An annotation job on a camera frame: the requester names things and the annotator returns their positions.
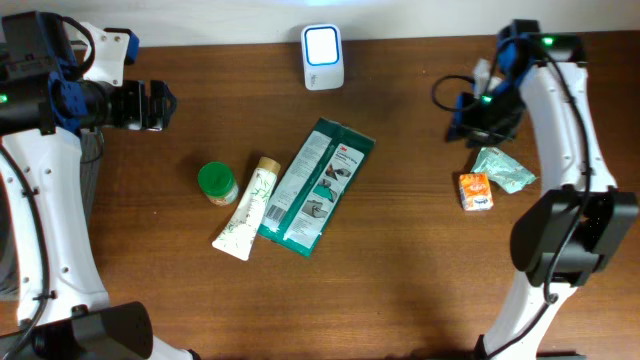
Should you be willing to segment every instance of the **lotion tube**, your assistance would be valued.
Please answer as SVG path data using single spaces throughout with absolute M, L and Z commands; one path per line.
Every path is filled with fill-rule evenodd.
M 253 240 L 267 209 L 279 171 L 280 164 L 276 161 L 266 157 L 260 159 L 236 212 L 211 243 L 214 248 L 240 260 L 249 260 Z

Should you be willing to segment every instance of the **3m packaging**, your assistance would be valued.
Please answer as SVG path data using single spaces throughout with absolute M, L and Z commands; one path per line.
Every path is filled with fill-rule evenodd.
M 267 204 L 258 234 L 311 256 L 375 140 L 320 119 Z

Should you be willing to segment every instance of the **orange box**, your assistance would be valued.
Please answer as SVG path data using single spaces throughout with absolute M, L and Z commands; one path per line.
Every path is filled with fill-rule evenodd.
M 467 211 L 489 210 L 493 206 L 487 174 L 460 175 L 460 197 Z

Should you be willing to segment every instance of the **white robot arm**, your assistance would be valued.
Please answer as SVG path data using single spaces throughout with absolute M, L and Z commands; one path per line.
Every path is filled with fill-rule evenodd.
M 0 355 L 199 359 L 153 336 L 142 304 L 110 307 L 80 193 L 80 130 L 162 130 L 175 98 L 162 82 L 151 82 L 149 98 L 142 82 L 123 80 L 123 66 L 138 48 L 126 29 L 103 31 L 38 12 L 2 21 L 10 60 L 0 82 L 0 174 L 20 267 L 17 317 L 25 330 L 1 336 Z M 89 45 L 84 69 L 75 64 L 63 22 Z
M 498 63 L 507 76 L 503 82 L 493 77 Z M 578 37 L 540 34 L 536 21 L 515 20 L 498 35 L 491 71 L 483 71 L 483 65 L 476 68 L 475 79 L 447 76 L 434 84 L 436 105 L 455 113 L 448 139 L 468 138 L 470 147 L 497 145 L 513 139 L 528 110 L 543 196 L 513 229 L 511 254 L 518 271 L 475 357 L 535 360 L 562 304 L 593 272 L 604 269 L 635 222 L 638 206 L 633 193 L 617 191 L 600 152 Z M 447 78 L 474 83 L 475 95 L 461 94 L 456 108 L 443 106 L 435 90 Z

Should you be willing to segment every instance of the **brown wooden surface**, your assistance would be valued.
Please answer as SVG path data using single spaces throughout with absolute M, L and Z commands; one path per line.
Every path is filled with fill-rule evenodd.
M 602 152 L 625 191 L 640 191 L 640 33 L 584 37 Z M 469 74 L 494 37 L 344 44 L 346 82 L 302 83 L 298 44 L 142 49 L 131 79 L 163 79 L 180 99 L 164 133 L 106 132 L 91 218 L 94 257 L 113 304 L 139 300 L 155 333 L 205 359 L 361 359 L 472 349 L 511 286 L 513 223 L 540 181 L 495 207 L 462 211 L 453 174 L 471 152 L 446 144 L 450 114 L 429 99 L 440 76 Z M 462 84 L 445 85 L 453 102 Z M 288 166 L 319 116 L 377 139 L 313 256 L 264 239 L 239 261 L 211 247 L 234 211 L 200 192 L 209 161 L 240 182 L 261 155 Z M 508 154 L 540 174 L 530 123 Z M 640 353 L 640 227 L 603 274 L 560 311 L 543 351 L 590 359 Z M 0 304 L 0 332 L 15 330 Z

